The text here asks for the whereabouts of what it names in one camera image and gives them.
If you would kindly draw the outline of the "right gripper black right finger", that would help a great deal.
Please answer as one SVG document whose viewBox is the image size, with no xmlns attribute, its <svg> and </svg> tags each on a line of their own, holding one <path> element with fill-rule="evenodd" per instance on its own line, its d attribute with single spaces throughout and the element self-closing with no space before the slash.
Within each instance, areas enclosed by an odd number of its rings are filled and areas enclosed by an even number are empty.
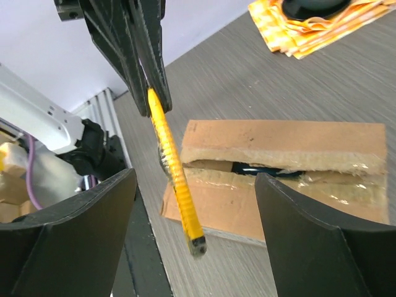
<svg viewBox="0 0 396 297">
<path fill-rule="evenodd" d="M 394 226 L 329 207 L 265 173 L 255 191 L 279 296 L 395 295 Z"/>
</svg>

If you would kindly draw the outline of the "black round coaster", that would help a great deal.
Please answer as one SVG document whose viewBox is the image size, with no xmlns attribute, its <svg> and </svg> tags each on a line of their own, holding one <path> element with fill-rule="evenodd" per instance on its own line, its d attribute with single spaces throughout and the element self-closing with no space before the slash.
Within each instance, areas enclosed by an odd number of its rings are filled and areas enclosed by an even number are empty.
<svg viewBox="0 0 396 297">
<path fill-rule="evenodd" d="M 304 21 L 311 17 L 329 19 L 344 11 L 352 0 L 284 0 L 283 14 L 291 20 Z"/>
</svg>

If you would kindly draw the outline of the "dark object inside box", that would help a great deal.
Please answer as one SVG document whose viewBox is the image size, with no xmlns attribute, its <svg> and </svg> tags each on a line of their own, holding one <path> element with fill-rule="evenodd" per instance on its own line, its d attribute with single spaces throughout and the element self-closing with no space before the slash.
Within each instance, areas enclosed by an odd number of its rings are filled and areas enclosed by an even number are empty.
<svg viewBox="0 0 396 297">
<path fill-rule="evenodd" d="M 251 176 L 257 176 L 259 173 L 265 173 L 273 176 L 274 178 L 297 178 L 304 174 L 303 171 L 287 171 L 281 168 L 253 166 L 241 162 L 233 162 L 231 171 L 236 174 Z"/>
</svg>

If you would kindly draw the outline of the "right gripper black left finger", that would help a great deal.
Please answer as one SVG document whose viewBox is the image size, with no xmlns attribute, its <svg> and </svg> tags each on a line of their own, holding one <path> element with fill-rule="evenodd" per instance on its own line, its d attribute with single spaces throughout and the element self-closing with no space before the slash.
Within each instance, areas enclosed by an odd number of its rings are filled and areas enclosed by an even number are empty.
<svg viewBox="0 0 396 297">
<path fill-rule="evenodd" d="M 109 296 L 134 204 L 126 169 L 1 225 L 2 296 Z"/>
</svg>

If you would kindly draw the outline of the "orange checkered cloth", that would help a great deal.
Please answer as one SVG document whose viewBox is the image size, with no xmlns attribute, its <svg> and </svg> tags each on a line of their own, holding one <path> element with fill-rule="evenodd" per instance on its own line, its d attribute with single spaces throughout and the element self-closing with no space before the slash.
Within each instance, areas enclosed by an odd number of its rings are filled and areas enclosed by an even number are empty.
<svg viewBox="0 0 396 297">
<path fill-rule="evenodd" d="M 282 12 L 280 1 L 255 1 L 248 11 L 271 52 L 288 57 L 305 56 L 353 33 L 395 10 L 395 1 L 352 1 L 343 11 L 325 20 L 291 20 Z"/>
</svg>

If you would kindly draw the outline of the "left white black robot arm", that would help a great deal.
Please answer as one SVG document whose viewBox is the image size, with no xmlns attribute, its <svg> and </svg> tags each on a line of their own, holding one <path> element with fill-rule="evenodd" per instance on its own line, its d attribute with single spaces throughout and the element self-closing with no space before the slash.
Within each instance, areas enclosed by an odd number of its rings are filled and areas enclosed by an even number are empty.
<svg viewBox="0 0 396 297">
<path fill-rule="evenodd" d="M 162 56 L 164 1 L 56 1 L 63 21 L 84 19 L 95 46 L 126 83 L 143 117 L 172 109 Z M 99 124 L 53 103 L 1 68 L 1 118 L 33 136 L 79 175 L 105 180 L 125 168 Z"/>
</svg>

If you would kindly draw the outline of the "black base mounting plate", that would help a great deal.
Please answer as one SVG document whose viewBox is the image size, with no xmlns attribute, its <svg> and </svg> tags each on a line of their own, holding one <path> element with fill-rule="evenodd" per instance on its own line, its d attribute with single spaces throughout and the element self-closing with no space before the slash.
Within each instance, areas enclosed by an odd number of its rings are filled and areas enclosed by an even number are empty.
<svg viewBox="0 0 396 297">
<path fill-rule="evenodd" d="M 155 235 L 139 190 L 128 223 L 113 296 L 171 297 Z"/>
</svg>

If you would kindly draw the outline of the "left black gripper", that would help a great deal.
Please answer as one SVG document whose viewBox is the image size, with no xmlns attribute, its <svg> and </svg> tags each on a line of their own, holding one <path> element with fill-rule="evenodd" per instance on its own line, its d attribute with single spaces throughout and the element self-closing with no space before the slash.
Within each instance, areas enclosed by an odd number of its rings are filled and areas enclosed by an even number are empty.
<svg viewBox="0 0 396 297">
<path fill-rule="evenodd" d="M 164 112 L 172 110 L 162 51 L 165 3 L 54 0 L 62 21 L 85 19 L 93 43 L 127 85 L 143 117 L 149 116 L 149 88 Z"/>
</svg>

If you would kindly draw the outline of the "yellow utility knife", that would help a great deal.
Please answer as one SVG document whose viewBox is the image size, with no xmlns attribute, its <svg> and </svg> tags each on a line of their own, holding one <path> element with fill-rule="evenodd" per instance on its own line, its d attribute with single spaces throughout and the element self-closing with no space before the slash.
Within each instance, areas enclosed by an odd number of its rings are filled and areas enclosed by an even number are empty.
<svg viewBox="0 0 396 297">
<path fill-rule="evenodd" d="M 159 97 L 153 88 L 148 89 L 147 95 L 150 118 L 158 140 L 159 161 L 173 187 L 189 252 L 198 259 L 207 252 L 205 234 Z"/>
</svg>

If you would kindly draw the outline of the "aluminium frame rail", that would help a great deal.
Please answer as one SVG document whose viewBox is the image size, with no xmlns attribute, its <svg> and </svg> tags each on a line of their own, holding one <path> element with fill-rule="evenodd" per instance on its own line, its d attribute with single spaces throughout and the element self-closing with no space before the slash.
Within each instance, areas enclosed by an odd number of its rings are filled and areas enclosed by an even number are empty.
<svg viewBox="0 0 396 297">
<path fill-rule="evenodd" d="M 132 168 L 121 126 L 114 107 L 114 93 L 106 88 L 78 106 L 73 113 L 99 124 L 105 132 L 105 144 L 110 152 L 123 158 L 125 166 Z"/>
</svg>

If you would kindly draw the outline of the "brown cardboard express box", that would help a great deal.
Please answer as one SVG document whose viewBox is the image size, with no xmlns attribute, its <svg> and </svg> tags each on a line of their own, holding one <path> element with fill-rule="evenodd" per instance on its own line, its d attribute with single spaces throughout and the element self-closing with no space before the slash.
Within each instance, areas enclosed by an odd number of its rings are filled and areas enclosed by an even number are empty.
<svg viewBox="0 0 396 297">
<path fill-rule="evenodd" d="M 191 120 L 180 157 L 197 216 L 208 229 L 264 239 L 256 170 L 342 212 L 389 222 L 381 123 Z"/>
</svg>

